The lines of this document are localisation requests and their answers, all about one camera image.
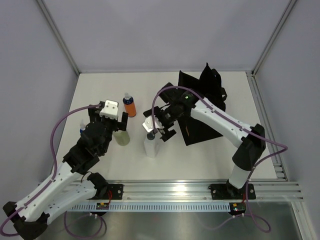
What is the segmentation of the orange bottle blue pump top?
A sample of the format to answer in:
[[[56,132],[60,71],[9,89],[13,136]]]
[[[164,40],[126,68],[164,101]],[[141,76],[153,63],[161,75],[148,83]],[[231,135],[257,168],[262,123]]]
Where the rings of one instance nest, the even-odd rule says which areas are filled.
[[[134,98],[129,93],[126,92],[124,94],[122,102],[124,104],[125,111],[128,113],[128,116],[130,118],[135,117],[137,114],[137,111],[136,111]]]

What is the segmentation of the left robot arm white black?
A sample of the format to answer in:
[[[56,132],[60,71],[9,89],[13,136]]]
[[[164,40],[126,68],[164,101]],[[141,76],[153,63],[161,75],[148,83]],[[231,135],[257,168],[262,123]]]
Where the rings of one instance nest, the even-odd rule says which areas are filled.
[[[17,236],[38,238],[57,217],[84,200],[122,198],[121,184],[108,184],[98,172],[89,172],[108,151],[113,133],[127,128],[128,114],[123,112],[119,120],[118,107],[112,100],[86,106],[89,123],[81,127],[80,138],[62,162],[54,162],[53,172],[32,193],[3,206]]]

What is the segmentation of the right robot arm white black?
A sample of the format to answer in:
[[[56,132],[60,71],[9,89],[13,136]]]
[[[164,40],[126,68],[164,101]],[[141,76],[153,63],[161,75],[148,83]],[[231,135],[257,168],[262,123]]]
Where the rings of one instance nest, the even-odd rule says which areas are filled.
[[[195,90],[166,84],[157,97],[165,103],[158,107],[154,103],[144,111],[143,127],[148,133],[160,133],[163,142],[176,134],[174,123],[182,119],[195,119],[227,138],[235,147],[234,163],[230,177],[225,184],[211,184],[213,199],[242,199],[246,183],[262,153],[266,149],[265,129],[260,124],[251,126],[243,123],[215,106]]]

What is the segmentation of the black canvas bag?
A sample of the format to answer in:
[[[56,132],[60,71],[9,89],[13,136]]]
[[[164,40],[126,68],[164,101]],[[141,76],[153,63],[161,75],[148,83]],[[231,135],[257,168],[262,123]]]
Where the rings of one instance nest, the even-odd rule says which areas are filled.
[[[209,118],[210,109],[219,108],[226,110],[226,99],[228,97],[225,88],[222,86],[222,78],[218,71],[206,64],[199,78],[195,78],[180,71],[178,85],[195,91],[203,101],[195,97],[195,108],[191,110],[190,116],[183,116],[178,119],[181,134],[186,146],[213,140],[222,137],[210,124],[214,121]]]

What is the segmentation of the white bottle grey cap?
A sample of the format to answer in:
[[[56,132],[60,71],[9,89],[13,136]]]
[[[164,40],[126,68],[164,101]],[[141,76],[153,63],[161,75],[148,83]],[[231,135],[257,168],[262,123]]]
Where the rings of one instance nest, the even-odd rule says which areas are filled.
[[[144,140],[145,153],[150,158],[155,158],[159,150],[159,138],[153,132],[149,132]]]

